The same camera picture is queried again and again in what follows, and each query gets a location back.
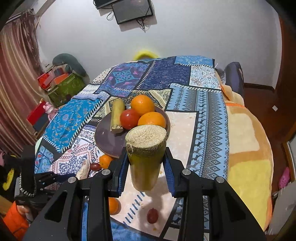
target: purple plate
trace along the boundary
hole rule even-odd
[[[170,134],[170,120],[167,114],[160,109],[159,107],[155,107],[155,111],[162,114],[166,121],[166,131],[169,136]],[[121,155],[122,148],[126,146],[126,133],[127,130],[119,134],[113,134],[110,131],[110,122],[111,122],[111,113],[107,114],[98,124],[95,132],[95,142],[98,148],[107,154],[108,156],[112,156],[118,158]]]

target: small orange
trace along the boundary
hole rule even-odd
[[[149,112],[140,117],[138,126],[141,125],[157,125],[165,128],[166,121],[162,114],[158,112]]]
[[[107,169],[112,160],[113,160],[112,157],[104,154],[99,158],[100,166],[104,169]]]
[[[138,95],[133,98],[131,101],[131,108],[138,112],[140,116],[155,110],[152,99],[146,95]]]
[[[110,215],[114,215],[117,213],[119,208],[118,200],[114,197],[109,197],[109,212]]]

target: wooden floor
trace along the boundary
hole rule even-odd
[[[274,157],[272,192],[278,191],[279,179],[288,166],[281,143],[296,121],[289,104],[281,103],[276,93],[266,89],[245,88],[245,106],[261,122],[270,141]]]

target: person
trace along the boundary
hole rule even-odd
[[[29,212],[30,209],[28,207],[18,206],[15,202],[13,202],[3,219],[13,236],[15,236],[19,241],[23,239],[27,229],[29,228],[29,223],[26,219],[26,214]]]

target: orange jacket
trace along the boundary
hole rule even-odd
[[[21,241],[29,227],[29,224],[26,217],[19,214],[15,202],[13,202],[3,221],[17,240]]]

